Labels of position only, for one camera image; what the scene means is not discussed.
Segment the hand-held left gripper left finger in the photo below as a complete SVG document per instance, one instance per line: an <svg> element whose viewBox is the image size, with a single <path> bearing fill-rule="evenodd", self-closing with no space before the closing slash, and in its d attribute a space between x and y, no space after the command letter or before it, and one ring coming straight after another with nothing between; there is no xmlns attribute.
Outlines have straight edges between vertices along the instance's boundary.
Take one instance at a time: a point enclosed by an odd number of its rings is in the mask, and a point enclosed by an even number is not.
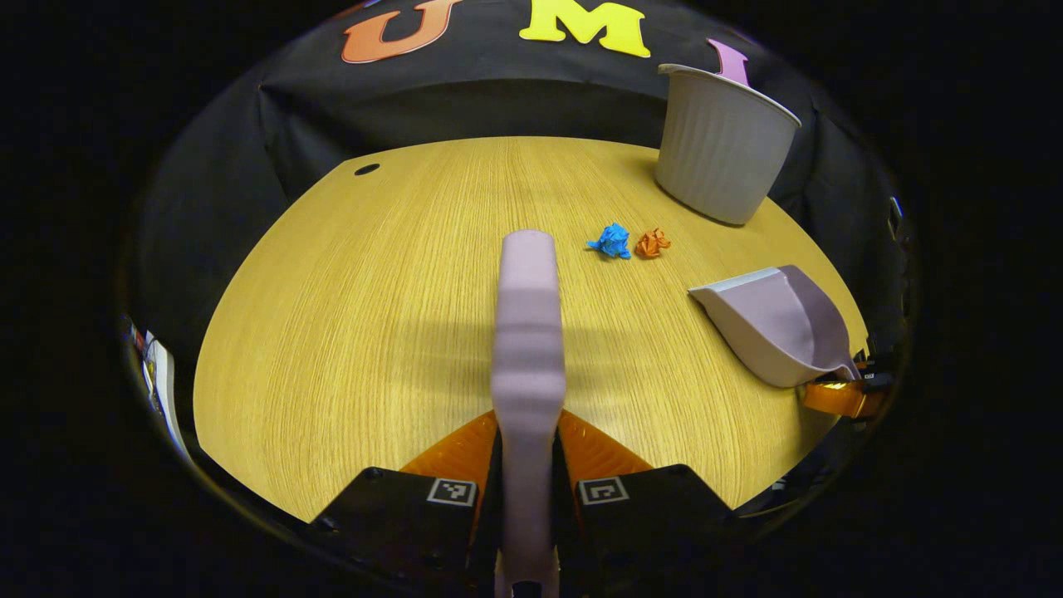
<svg viewBox="0 0 1063 598"><path fill-rule="evenodd" d="M409 597L492 597L501 456L497 417L483 413L400 469L361 469L316 516L315 539Z"/></svg>

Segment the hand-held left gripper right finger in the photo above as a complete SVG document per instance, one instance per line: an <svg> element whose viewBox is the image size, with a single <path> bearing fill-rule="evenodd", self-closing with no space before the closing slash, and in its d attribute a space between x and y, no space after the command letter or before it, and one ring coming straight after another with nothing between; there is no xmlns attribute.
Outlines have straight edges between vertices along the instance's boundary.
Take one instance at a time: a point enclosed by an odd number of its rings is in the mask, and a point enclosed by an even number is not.
<svg viewBox="0 0 1063 598"><path fill-rule="evenodd" d="M562 597L718 595L732 510L690 466L652 466L570 412L553 458Z"/></svg>

